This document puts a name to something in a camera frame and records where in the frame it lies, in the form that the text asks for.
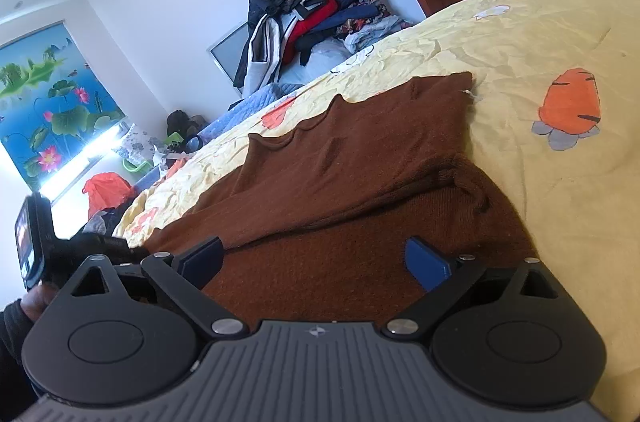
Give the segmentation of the person's left hand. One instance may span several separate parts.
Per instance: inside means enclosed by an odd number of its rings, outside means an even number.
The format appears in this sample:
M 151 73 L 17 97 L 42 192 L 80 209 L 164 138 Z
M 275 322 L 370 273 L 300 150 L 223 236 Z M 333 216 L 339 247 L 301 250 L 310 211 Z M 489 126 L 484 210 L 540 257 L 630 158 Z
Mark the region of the person's left hand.
M 32 322 L 36 322 L 54 300 L 56 294 L 58 294 L 58 287 L 54 283 L 39 283 L 21 298 L 21 309 Z

